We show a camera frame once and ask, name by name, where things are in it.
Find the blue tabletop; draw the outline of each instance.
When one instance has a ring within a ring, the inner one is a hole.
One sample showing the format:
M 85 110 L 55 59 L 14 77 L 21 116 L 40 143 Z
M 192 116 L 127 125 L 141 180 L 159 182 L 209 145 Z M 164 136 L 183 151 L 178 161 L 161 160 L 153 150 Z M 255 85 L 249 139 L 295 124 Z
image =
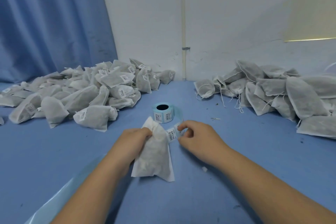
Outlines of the blue tabletop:
M 277 113 L 256 116 L 220 95 L 199 101 L 192 82 L 171 82 L 124 108 L 107 132 L 68 120 L 50 129 L 45 119 L 12 124 L 12 108 L 0 108 L 0 223 L 24 223 L 74 174 L 106 153 L 126 128 L 141 127 L 157 102 L 171 102 L 184 119 L 208 123 L 233 149 L 306 196 L 336 212 L 336 141 L 296 133 Z M 237 189 L 214 168 L 170 144 L 175 182 L 130 178 L 115 223 L 254 223 L 258 217 Z

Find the barcode label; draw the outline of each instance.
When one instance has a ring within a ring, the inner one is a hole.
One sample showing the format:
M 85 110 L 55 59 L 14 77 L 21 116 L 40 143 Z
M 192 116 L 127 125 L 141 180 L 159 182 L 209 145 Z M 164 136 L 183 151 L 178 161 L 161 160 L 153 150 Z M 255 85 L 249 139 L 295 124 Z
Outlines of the barcode label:
M 107 75 L 107 71 L 106 71 L 106 70 L 101 70 L 101 69 L 99 69 L 98 72 L 99 72 L 102 76 Z
M 85 108 L 85 109 L 81 112 L 78 121 L 83 121 L 83 120 L 85 120 L 86 111 L 87 111 L 87 109 Z
M 11 90 L 11 88 L 6 88 L 6 89 L 4 89 L 2 92 L 3 92 L 3 93 L 8 93 L 10 90 Z
M 177 139 L 176 132 L 174 128 L 170 128 L 167 130 L 168 133 L 168 142 L 172 142 Z
M 126 97 L 126 94 L 124 93 L 124 90 L 123 90 L 123 89 L 119 89 L 118 92 L 119 92 L 119 96 L 120 96 L 121 98 L 125 98 L 125 97 Z
M 154 113 L 154 120 L 157 121 L 158 123 L 162 123 L 162 114 L 155 112 Z
M 142 77 L 143 77 L 143 79 L 144 79 L 145 81 L 149 82 L 149 79 L 148 79 L 148 76 L 147 76 L 147 75 L 143 75 Z
M 124 81 L 124 83 L 130 82 L 130 78 L 128 78 L 126 75 L 120 75 L 121 79 Z
M 33 115 L 36 112 L 36 108 L 32 103 L 27 104 L 25 109 L 30 115 Z
M 168 122 L 172 119 L 173 119 L 173 117 L 171 115 L 171 112 L 168 112 L 168 113 L 165 114 L 165 122 Z
M 133 68 L 132 66 L 129 66 L 128 70 L 129 70 L 132 74 L 135 73 L 135 70 L 134 70 L 134 68 Z

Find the right hand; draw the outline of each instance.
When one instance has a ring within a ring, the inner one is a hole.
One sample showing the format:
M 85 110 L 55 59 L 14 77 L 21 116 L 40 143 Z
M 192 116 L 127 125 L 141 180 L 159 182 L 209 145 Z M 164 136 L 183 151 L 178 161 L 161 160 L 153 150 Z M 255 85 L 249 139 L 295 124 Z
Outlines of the right hand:
M 182 131 L 185 128 L 188 130 L 178 139 L 179 143 L 203 162 L 216 166 L 229 146 L 208 124 L 187 120 L 177 129 Z

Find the curtain fold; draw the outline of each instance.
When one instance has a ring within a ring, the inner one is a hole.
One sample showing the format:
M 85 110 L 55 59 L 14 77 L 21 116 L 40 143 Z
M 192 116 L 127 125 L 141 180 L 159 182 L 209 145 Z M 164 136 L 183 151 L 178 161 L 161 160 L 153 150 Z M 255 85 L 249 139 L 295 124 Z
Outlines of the curtain fold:
M 0 82 L 114 59 L 104 0 L 0 0 Z

